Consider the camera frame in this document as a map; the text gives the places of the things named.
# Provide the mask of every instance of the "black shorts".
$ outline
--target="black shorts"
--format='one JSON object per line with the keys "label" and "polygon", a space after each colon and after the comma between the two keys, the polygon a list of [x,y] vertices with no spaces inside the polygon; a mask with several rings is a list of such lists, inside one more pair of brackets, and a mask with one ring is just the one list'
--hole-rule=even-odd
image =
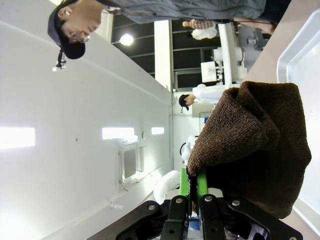
{"label": "black shorts", "polygon": [[290,2],[291,0],[266,0],[264,12],[258,18],[278,24]]}

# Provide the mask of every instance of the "person in white coat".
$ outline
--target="person in white coat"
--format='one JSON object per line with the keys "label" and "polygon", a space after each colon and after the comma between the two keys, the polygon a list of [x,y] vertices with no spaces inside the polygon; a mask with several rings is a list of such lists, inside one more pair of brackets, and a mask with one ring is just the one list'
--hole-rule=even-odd
{"label": "person in white coat", "polygon": [[189,107],[194,104],[195,100],[205,101],[216,104],[222,96],[226,87],[224,85],[206,86],[199,84],[192,89],[192,93],[187,95],[183,94],[179,98],[179,104],[189,111]]}

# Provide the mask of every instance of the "gray shirt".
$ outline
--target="gray shirt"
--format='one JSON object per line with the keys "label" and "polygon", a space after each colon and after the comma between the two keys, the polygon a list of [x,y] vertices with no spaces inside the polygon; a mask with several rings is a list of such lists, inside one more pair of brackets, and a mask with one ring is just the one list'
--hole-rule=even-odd
{"label": "gray shirt", "polygon": [[264,12],[266,0],[97,0],[120,10],[139,24],[160,20],[223,20],[235,17],[256,19]]}

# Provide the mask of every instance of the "white tray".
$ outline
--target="white tray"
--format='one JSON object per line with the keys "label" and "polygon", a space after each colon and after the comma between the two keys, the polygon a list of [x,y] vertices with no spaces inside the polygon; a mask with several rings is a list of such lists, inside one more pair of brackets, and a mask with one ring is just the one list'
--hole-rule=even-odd
{"label": "white tray", "polygon": [[299,87],[312,160],[294,209],[320,235],[320,9],[312,13],[280,56],[277,80]]}

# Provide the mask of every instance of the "brown cloth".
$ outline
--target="brown cloth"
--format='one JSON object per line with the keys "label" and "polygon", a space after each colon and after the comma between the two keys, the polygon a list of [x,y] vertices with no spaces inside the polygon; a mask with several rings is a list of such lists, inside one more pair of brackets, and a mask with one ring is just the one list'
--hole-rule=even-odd
{"label": "brown cloth", "polygon": [[224,91],[199,135],[188,173],[206,169],[209,188],[285,218],[311,160],[298,87],[244,82]]}

